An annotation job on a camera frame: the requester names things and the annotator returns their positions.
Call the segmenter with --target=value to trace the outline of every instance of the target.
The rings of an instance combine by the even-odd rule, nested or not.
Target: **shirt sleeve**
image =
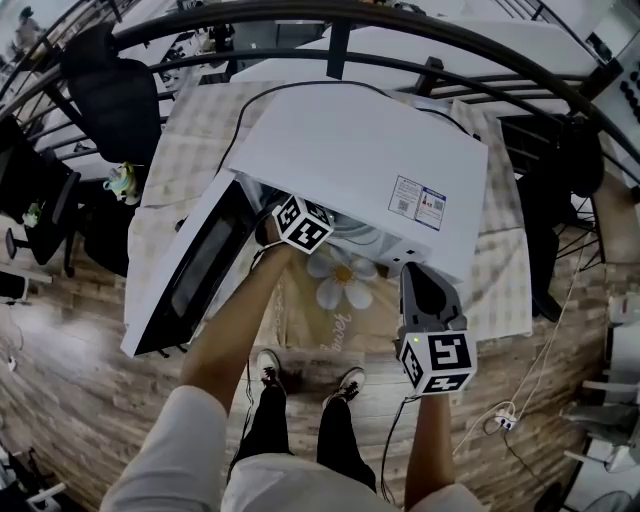
[[[480,503],[462,484],[448,485],[416,503],[409,512],[485,512]]]
[[[100,511],[216,510],[226,423],[222,404],[207,392],[191,386],[174,390]]]

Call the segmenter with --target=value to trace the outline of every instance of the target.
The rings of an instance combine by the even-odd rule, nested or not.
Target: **sneaker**
[[[268,386],[280,386],[280,361],[273,350],[264,349],[258,354],[256,362],[258,370],[260,370],[260,380]]]
[[[340,383],[338,390],[331,393],[327,398],[325,398],[324,402],[322,402],[322,408],[326,408],[329,400],[332,398],[341,398],[345,402],[350,402],[358,393],[360,393],[362,386],[364,386],[364,381],[364,369],[359,366],[351,368],[351,370],[349,370],[342,378],[342,382]]]

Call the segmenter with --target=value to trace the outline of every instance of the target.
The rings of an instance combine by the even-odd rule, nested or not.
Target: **white cable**
[[[512,407],[512,411],[515,413],[515,408],[516,406],[513,404],[513,402],[509,401],[509,400],[505,400],[504,402],[500,402],[499,404],[494,405],[491,409],[489,409],[487,412],[485,412],[482,416],[480,416],[476,421],[473,422],[473,425],[471,425],[471,427],[469,428],[469,430],[467,430],[467,433],[464,435],[464,437],[462,438],[462,441],[460,441],[458,443],[458,446],[456,446],[453,450],[453,454],[455,455],[456,452],[460,449],[460,447],[465,443],[465,441],[467,439],[469,439],[469,436],[471,435],[471,433],[473,432],[473,430],[478,426],[478,423],[480,423],[483,419],[485,419],[489,414],[491,414],[495,409],[497,409],[498,407],[502,407],[503,405],[509,405],[510,407]]]
[[[588,243],[589,238],[590,238],[590,236],[587,236],[587,239],[585,240],[585,244]],[[556,326],[553,328],[553,332],[551,333],[551,337],[549,338],[549,340],[542,347],[542,350],[540,351],[540,354],[538,354],[538,357],[533,362],[533,365],[531,365],[531,368],[529,369],[529,372],[527,373],[525,378],[522,380],[522,382],[520,383],[520,386],[518,387],[518,390],[516,391],[516,394],[517,394],[518,391],[520,391],[520,389],[522,388],[522,385],[524,384],[525,380],[531,374],[531,370],[533,370],[533,368],[535,367],[536,363],[540,359],[540,356],[542,356],[542,353],[546,349],[547,352],[544,355],[544,359],[542,360],[542,368],[540,368],[540,374],[538,375],[538,380],[536,381],[536,385],[533,387],[533,390],[531,391],[531,393],[529,393],[529,396],[525,400],[524,405],[522,406],[522,409],[520,409],[520,414],[518,414],[518,421],[520,421],[520,418],[522,418],[522,415],[524,414],[524,411],[527,408],[527,405],[529,405],[529,402],[531,401],[531,398],[533,398],[533,395],[535,395],[536,391],[538,390],[538,387],[540,386],[540,382],[542,381],[542,376],[544,374],[544,369],[547,366],[547,359],[549,358],[549,353],[551,352],[551,347],[553,346],[553,342],[556,339],[556,334],[558,332],[558,328],[560,327],[560,323],[562,322],[562,317],[564,316],[564,312],[567,310],[567,305],[569,304],[569,299],[571,298],[571,292],[573,291],[573,287],[576,284],[576,278],[578,277],[578,272],[580,271],[580,263],[582,262],[582,253],[584,252],[584,248],[585,248],[585,246],[583,245],[582,249],[580,250],[580,255],[578,256],[578,264],[576,265],[576,270],[573,273],[573,279],[571,280],[571,286],[569,286],[569,293],[567,293],[567,299],[564,301],[564,305],[562,306],[562,311],[560,311],[560,316],[558,317],[558,321],[556,322]]]
[[[534,386],[533,390],[531,391],[531,393],[529,393],[529,396],[525,400],[524,405],[522,406],[522,409],[520,410],[520,414],[518,415],[517,421],[520,421],[520,418],[522,418],[522,415],[524,414],[524,411],[527,408],[527,405],[529,405],[529,401],[531,400],[533,395],[538,390],[538,387],[540,386],[540,381],[542,380],[542,375],[544,374],[544,369],[545,369],[545,366],[547,364],[547,358],[549,357],[549,352],[551,352],[551,347],[553,345],[553,341],[556,338],[556,333],[558,332],[558,327],[560,327],[560,322],[562,321],[562,317],[564,316],[564,312],[567,309],[567,304],[569,304],[569,298],[571,297],[571,292],[573,291],[573,287],[574,287],[574,285],[576,283],[576,277],[578,276],[578,272],[580,270],[580,263],[582,262],[582,253],[583,252],[584,252],[584,246],[582,247],[582,250],[580,251],[580,255],[578,256],[578,264],[576,265],[576,270],[573,273],[573,279],[571,281],[571,286],[569,287],[569,293],[567,294],[567,299],[565,300],[565,303],[562,306],[562,311],[560,311],[560,317],[558,318],[558,321],[556,322],[556,325],[555,325],[555,327],[553,329],[553,332],[551,333],[551,337],[546,341],[546,343],[542,347],[542,350],[540,351],[540,354],[538,354],[538,357],[536,357],[536,360],[533,362],[533,364],[529,368],[529,371],[527,372],[527,374],[524,376],[524,378],[520,382],[520,385],[518,386],[518,389],[516,389],[516,392],[513,394],[513,397],[511,398],[511,400],[505,400],[503,402],[500,402],[499,404],[494,405],[491,409],[489,409],[482,416],[480,416],[478,419],[476,419],[476,421],[473,422],[473,425],[471,425],[471,427],[469,428],[469,430],[467,431],[465,436],[462,438],[462,441],[460,441],[458,443],[458,446],[456,446],[455,449],[453,450],[454,455],[460,449],[460,447],[467,441],[467,439],[469,439],[469,436],[471,435],[473,430],[478,426],[478,423],[480,423],[483,419],[485,419],[488,415],[490,415],[498,407],[501,407],[501,406],[503,406],[505,404],[509,405],[510,410],[511,410],[511,414],[515,415],[516,406],[514,404],[514,400],[515,400],[516,396],[518,396],[518,393],[522,389],[522,386],[524,386],[524,383],[527,381],[527,379],[531,375],[531,372],[533,371],[533,369],[538,364],[538,361],[542,357],[542,354],[545,354],[544,359],[542,361],[542,368],[540,369],[540,375],[538,376],[538,381],[536,382],[536,385]]]

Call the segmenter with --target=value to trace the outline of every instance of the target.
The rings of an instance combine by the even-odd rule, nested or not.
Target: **flower pattern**
[[[324,308],[335,309],[342,296],[356,309],[367,309],[373,302],[364,283],[378,275],[375,265],[364,258],[353,258],[337,247],[329,246],[329,254],[316,251],[307,260],[307,272],[324,279],[316,291],[316,300]]]

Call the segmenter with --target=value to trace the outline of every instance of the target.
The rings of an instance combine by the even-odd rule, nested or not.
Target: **power strip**
[[[517,418],[513,414],[510,414],[507,409],[499,409],[493,415],[493,421],[500,425],[501,428],[507,430],[511,430],[518,422]]]

